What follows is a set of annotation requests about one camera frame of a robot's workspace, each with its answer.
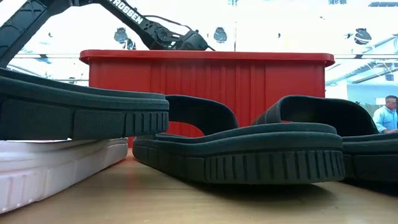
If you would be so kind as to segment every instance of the slide sandal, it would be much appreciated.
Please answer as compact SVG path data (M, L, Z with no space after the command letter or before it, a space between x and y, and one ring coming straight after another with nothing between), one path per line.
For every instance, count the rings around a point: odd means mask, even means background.
M111 139L166 131L164 95L103 90L0 68L0 139Z
M333 126L343 137L346 177L383 182L398 181L398 134L379 134L369 113L348 100L286 96L255 124L281 121Z
M341 137L325 124L265 124L238 128L225 105L166 96L170 121L188 123L205 136L136 137L134 157L166 174L212 184L309 184L345 176Z
M0 214L38 202L124 159L127 138L0 141Z

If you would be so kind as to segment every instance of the wall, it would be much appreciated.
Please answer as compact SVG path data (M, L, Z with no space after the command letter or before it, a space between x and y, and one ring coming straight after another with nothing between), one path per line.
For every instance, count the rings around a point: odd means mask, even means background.
M337 98L342 100L348 99L347 82L341 81L337 86L326 86L325 87L326 98Z
M347 94L351 101L373 105L376 103L376 98L398 96L398 85L347 85Z

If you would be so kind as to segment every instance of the blue shirt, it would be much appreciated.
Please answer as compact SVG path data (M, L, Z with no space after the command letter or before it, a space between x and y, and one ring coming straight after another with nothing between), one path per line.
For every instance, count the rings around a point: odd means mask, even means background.
M377 130L381 133L386 129L398 129L398 115L396 110L390 110L386 106L377 109L373 114L373 121Z

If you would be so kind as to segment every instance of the rubber tread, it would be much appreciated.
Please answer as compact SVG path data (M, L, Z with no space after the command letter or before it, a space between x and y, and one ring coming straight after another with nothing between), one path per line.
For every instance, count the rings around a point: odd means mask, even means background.
M311 184L345 177L343 154L334 148L190 157L134 145L133 154L168 175L208 184Z
M111 139L169 128L166 111L96 110L15 99L0 105L1 140Z
M346 178L398 182L398 154L344 155Z

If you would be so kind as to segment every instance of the man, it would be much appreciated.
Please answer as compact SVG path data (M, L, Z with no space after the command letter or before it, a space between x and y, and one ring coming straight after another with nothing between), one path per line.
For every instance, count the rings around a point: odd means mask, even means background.
M398 132L396 96L386 97L386 104L374 112L373 121L380 133Z

